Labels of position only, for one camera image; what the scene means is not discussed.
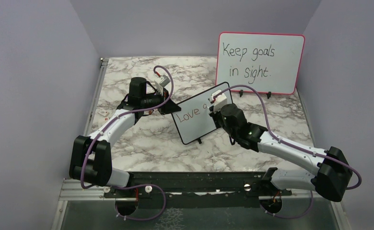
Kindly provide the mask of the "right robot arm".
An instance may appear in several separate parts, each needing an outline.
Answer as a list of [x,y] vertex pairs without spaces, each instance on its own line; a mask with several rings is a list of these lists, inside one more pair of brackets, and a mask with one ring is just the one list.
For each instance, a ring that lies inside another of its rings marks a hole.
[[217,128],[222,128],[244,149],[271,154],[301,167],[301,170],[274,170],[260,182],[261,191],[272,195],[276,191],[295,188],[317,192],[323,198],[339,202],[347,190],[352,170],[342,150],[308,147],[276,136],[266,127],[247,121],[236,104],[224,105],[219,110],[210,107],[210,117]]

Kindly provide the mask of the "small black-framed whiteboard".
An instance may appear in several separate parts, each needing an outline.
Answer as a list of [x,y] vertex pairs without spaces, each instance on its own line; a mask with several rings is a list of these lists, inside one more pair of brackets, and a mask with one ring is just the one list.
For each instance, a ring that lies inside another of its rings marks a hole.
[[172,113],[172,118],[183,144],[194,142],[217,129],[209,115],[212,106],[209,98],[213,93],[229,87],[229,83],[222,82],[177,103],[181,110]]

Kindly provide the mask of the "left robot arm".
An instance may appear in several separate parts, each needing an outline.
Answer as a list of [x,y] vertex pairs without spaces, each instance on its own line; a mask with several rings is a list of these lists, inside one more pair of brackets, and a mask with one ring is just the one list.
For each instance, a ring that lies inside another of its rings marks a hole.
[[181,108],[171,100],[173,85],[171,77],[160,76],[151,84],[143,77],[134,77],[129,92],[121,101],[112,117],[98,130],[88,136],[77,136],[73,143],[69,176],[87,183],[87,188],[114,186],[120,195],[127,197],[134,192],[130,173],[113,167],[111,149],[121,136],[133,127],[145,112],[158,110],[166,115],[179,112]]

